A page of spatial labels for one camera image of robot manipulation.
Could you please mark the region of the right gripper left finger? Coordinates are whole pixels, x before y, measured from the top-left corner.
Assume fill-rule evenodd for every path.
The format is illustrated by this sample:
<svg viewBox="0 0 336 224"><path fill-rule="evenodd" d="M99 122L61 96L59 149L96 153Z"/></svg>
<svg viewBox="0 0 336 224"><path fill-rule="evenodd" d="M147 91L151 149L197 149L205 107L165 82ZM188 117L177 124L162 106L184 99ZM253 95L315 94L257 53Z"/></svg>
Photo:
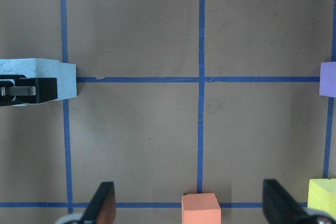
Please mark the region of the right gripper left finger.
<svg viewBox="0 0 336 224"><path fill-rule="evenodd" d="M81 217L81 223L114 223L116 196L113 182L102 182Z"/></svg>

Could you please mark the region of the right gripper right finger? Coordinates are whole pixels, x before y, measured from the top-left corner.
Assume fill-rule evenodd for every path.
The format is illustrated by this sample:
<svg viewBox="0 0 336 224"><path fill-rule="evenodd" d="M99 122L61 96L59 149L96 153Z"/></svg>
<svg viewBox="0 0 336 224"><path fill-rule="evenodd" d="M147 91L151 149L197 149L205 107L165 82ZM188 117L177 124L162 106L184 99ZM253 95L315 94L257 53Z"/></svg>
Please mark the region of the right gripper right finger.
<svg viewBox="0 0 336 224"><path fill-rule="evenodd" d="M268 223L315 223L276 179L264 179L262 191L263 214Z"/></svg>

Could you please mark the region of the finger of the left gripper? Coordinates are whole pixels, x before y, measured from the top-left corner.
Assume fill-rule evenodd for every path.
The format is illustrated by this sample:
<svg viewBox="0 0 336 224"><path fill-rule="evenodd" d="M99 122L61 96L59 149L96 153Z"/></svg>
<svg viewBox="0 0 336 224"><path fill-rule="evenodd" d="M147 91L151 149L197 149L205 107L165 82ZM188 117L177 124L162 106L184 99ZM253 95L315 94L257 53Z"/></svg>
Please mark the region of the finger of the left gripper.
<svg viewBox="0 0 336 224"><path fill-rule="evenodd" d="M41 104L57 99L56 78L1 75L1 106Z"/></svg>

